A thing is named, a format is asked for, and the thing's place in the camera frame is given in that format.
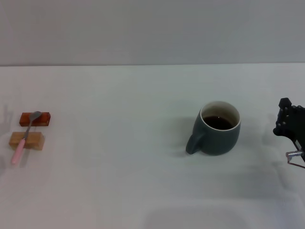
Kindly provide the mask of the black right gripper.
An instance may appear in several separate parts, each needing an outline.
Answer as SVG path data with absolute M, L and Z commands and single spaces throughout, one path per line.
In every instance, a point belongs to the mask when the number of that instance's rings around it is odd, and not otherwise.
M 305 152 L 305 108 L 301 105 L 292 105 L 289 98 L 281 98 L 279 108 L 278 118 L 290 119 L 285 122 L 276 121 L 273 133 L 276 136 L 292 138 L 297 150 Z

